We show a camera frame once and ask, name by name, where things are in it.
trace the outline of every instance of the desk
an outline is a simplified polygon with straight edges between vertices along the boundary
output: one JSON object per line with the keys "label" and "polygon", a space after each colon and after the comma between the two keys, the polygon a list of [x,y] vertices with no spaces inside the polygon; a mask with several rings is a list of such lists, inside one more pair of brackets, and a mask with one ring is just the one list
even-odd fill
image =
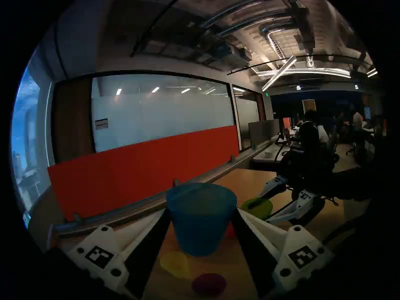
{"label": "desk", "polygon": [[[213,183],[233,191],[237,197],[237,205],[240,207],[248,199],[256,197],[263,189],[264,184],[275,176],[276,173],[274,172],[234,169]],[[278,210],[290,201],[291,192],[288,190],[276,195],[272,198],[273,211]],[[283,224],[284,228],[290,226],[289,222]],[[161,266],[161,259],[168,252],[182,253],[172,223],[154,263],[146,285],[144,299],[199,299],[200,297],[193,292],[191,285],[197,276],[204,273],[216,273],[225,278],[227,285],[218,299],[258,299],[256,287],[239,241],[234,234],[232,235],[232,225],[229,225],[227,234],[215,253],[206,257],[194,257],[184,253],[187,258],[184,261],[188,266],[186,278],[177,278]],[[175,261],[174,263],[183,264],[184,262]]]}
{"label": "desk", "polygon": [[[277,153],[280,148],[281,148],[281,145],[277,145],[277,144],[273,143],[268,148],[266,148],[264,151],[257,154],[256,156],[254,156],[253,161],[256,163],[274,163],[275,157],[277,156]],[[283,157],[282,153],[285,151],[289,151],[289,150],[290,150],[290,148],[288,146],[284,146],[283,149],[280,151],[276,161],[280,162]]]}
{"label": "desk", "polygon": [[374,129],[373,128],[370,128],[370,129],[367,129],[367,128],[362,128],[362,130],[364,130],[364,131],[366,131],[366,132],[368,132],[368,133],[373,133],[374,132]]}
{"label": "desk", "polygon": [[[264,184],[275,176],[275,172],[237,168],[214,181],[214,184],[233,191],[237,197],[238,206],[241,206],[246,200],[257,196]],[[272,212],[291,200],[289,190],[274,196],[271,198]],[[305,227],[317,239],[323,239],[344,222],[343,202],[341,200],[337,202],[340,205],[338,207],[327,201],[323,210]],[[115,227],[114,230],[118,231],[125,226],[126,224]],[[278,226],[287,229],[291,224],[282,222]],[[205,257],[194,257],[182,252],[171,223],[154,262],[143,299],[200,299],[201,297],[192,290],[193,280],[202,274],[215,273],[221,275],[227,283],[224,292],[218,297],[219,300],[257,300],[256,287],[246,259],[235,235],[229,234],[231,230],[232,228],[228,228],[215,253]],[[169,259],[166,264],[166,256],[174,258]]]}
{"label": "desk", "polygon": [[[234,169],[214,183],[234,192],[237,197],[237,205],[240,207],[246,200],[256,197],[263,189],[264,184],[276,175],[275,172]],[[292,201],[292,192],[286,190],[272,197],[270,201],[273,205],[272,213],[274,213]],[[345,223],[343,200],[336,198],[336,202],[339,206],[335,206],[330,201],[325,201],[324,208],[305,226],[320,241],[335,228]],[[285,221],[279,223],[277,226],[287,230],[292,225],[288,221]],[[330,243],[328,246],[334,248],[336,245],[337,243]]]}

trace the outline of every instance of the red wall panel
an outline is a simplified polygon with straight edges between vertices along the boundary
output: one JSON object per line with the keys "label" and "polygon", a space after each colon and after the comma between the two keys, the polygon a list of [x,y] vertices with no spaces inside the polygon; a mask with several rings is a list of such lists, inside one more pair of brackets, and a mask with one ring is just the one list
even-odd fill
{"label": "red wall panel", "polygon": [[67,220],[153,196],[239,155],[235,125],[185,133],[82,156],[48,168]]}

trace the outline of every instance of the window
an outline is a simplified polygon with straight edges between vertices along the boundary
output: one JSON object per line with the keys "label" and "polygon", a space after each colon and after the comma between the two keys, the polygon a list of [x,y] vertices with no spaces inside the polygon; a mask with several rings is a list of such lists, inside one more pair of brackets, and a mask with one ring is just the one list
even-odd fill
{"label": "window", "polygon": [[228,86],[159,74],[123,74],[92,81],[97,152],[235,124]]}
{"label": "window", "polygon": [[233,86],[239,119],[242,151],[250,148],[249,123],[265,120],[263,97],[254,91]]}
{"label": "window", "polygon": [[11,163],[26,226],[31,218],[30,210],[50,185],[43,138],[50,81],[42,86],[43,89],[27,67],[19,84],[12,114]]}

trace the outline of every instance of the blue cup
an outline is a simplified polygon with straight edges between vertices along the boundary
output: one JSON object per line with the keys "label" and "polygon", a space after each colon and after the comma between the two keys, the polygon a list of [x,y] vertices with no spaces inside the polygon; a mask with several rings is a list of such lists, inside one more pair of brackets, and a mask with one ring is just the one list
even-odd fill
{"label": "blue cup", "polygon": [[229,189],[210,183],[187,183],[166,193],[175,235],[187,254],[202,257],[217,250],[238,200]]}

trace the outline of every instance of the glass partition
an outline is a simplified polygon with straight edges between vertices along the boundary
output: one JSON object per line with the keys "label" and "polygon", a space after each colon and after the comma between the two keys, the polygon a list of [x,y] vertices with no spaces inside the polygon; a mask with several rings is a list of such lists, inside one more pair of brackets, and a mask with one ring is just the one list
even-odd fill
{"label": "glass partition", "polygon": [[91,98],[96,152],[235,124],[228,86],[202,79],[96,77]]}
{"label": "glass partition", "polygon": [[260,112],[263,109],[262,96],[254,91],[242,87],[233,86],[234,98],[236,101],[237,116],[239,118],[240,137],[242,151],[250,148],[249,123],[265,120]]}

